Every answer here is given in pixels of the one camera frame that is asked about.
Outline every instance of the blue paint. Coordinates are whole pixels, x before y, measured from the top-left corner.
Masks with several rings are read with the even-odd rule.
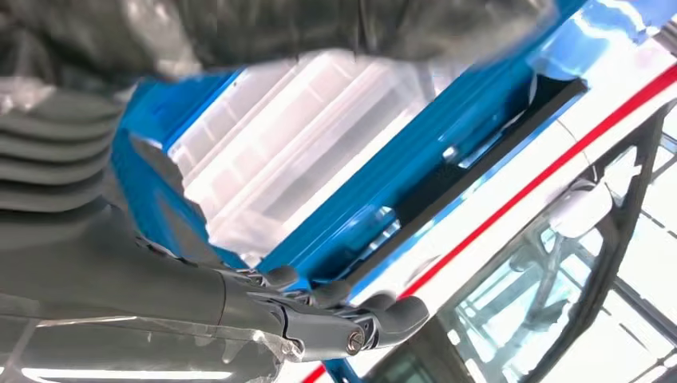
[[[670,0],[589,1],[545,42],[532,65],[551,78],[590,80],[588,71],[600,57],[627,59],[628,46],[646,41],[675,13],[677,2]]]
[[[143,235],[168,248],[175,255],[186,259],[192,257],[181,250],[162,211],[160,202],[164,201],[205,243],[208,242],[201,216],[136,153],[130,141],[130,132],[126,129],[121,129],[113,139],[111,162],[132,217]],[[237,254],[218,247],[212,248],[220,260],[229,266],[247,268]]]
[[[563,2],[560,14],[568,17],[583,3]],[[270,253],[259,268],[270,270],[289,264],[310,279],[340,274],[344,259],[336,264],[336,255],[347,248],[363,248],[370,241],[353,242],[356,232],[366,230],[360,218],[375,215],[380,207],[394,206],[439,163],[448,147],[459,148],[461,157],[470,154],[477,143],[516,112],[508,105],[516,89],[523,88],[532,78],[529,56],[564,20],[503,61],[471,69],[454,81]]]
[[[362,379],[345,359],[324,361],[323,364],[329,376],[338,383],[362,383]]]
[[[122,117],[121,127],[154,141],[167,152],[240,72],[195,77],[175,84],[142,81]]]

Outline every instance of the robotic arm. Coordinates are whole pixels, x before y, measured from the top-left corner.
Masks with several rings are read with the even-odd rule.
[[[345,306],[341,282],[284,291],[290,268],[216,270],[131,231],[100,197],[125,94],[143,76],[327,48],[470,64],[551,12],[549,0],[0,0],[0,314],[39,318],[31,331],[78,318],[254,330],[293,346],[297,361],[405,341],[428,316],[417,298]],[[16,344],[0,341],[4,373],[18,373]],[[259,359],[223,362],[267,370]]]

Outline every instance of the car door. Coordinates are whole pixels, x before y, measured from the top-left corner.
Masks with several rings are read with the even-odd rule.
[[[603,309],[674,105],[664,105],[580,174],[365,381],[543,379]],[[593,191],[606,193],[608,211],[586,224],[601,203],[596,199],[597,207],[570,209],[574,224],[563,226],[562,208]]]

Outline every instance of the white light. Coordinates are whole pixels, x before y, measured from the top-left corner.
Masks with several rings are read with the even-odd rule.
[[[468,369],[470,376],[473,377],[476,383],[487,383],[485,376],[480,371],[480,368],[477,367],[477,363],[473,359],[468,359],[465,362],[465,367]]]
[[[224,371],[119,371],[105,369],[22,369],[24,376],[57,379],[128,379],[154,381],[220,380],[232,374]]]
[[[442,153],[442,158],[445,160],[451,160],[452,157],[456,155],[456,148],[453,146],[449,146],[443,153]]]
[[[666,359],[663,362],[663,365],[666,366],[669,369],[671,369],[672,367],[675,367],[677,365],[677,354],[672,355],[671,357]]]
[[[449,338],[449,341],[452,345],[458,345],[461,343],[461,337],[458,336],[456,330],[452,329],[450,332],[446,333],[446,336]]]

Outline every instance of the white surface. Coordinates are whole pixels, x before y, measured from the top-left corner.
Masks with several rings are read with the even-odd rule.
[[[402,281],[414,269],[411,265],[420,264],[421,259],[425,257],[445,255],[455,248],[498,208],[571,148],[577,140],[587,135],[628,98],[673,65],[674,62],[675,58],[667,57],[664,50],[656,50],[653,42],[641,47],[635,56],[635,60],[631,62],[634,63],[631,64],[634,67],[631,65],[624,67],[627,70],[624,72],[624,79],[628,77],[628,73],[634,74],[634,71],[639,72],[637,77],[632,77],[625,85],[617,84],[622,82],[618,81],[619,77],[615,79],[608,77],[609,82],[598,82],[595,88],[591,89],[587,95],[573,105],[555,124],[551,125],[525,150],[506,164],[491,180],[473,192],[461,206],[457,207],[444,221],[431,230],[411,251],[391,265],[353,302],[361,302],[372,294],[383,290],[393,291],[395,294],[403,292],[406,286]],[[595,140],[583,153],[566,163],[532,191],[528,197],[510,209],[501,219],[468,245],[452,262],[426,283],[416,295],[426,302],[431,313],[436,313],[447,299],[477,273],[524,225],[553,201],[590,163],[599,159],[616,142],[637,128],[659,107],[675,97],[677,97],[677,84],[673,84],[673,86],[662,91],[624,118],[602,137]],[[605,331],[612,332],[615,330],[609,328]],[[349,358],[349,362],[356,373],[363,376],[388,352],[389,350],[382,350],[377,353],[361,353],[356,357]],[[618,375],[626,376],[634,372],[638,363],[628,364],[624,370],[619,369]]]
[[[246,69],[169,151],[210,242],[254,266],[428,104],[418,79],[340,52]]]

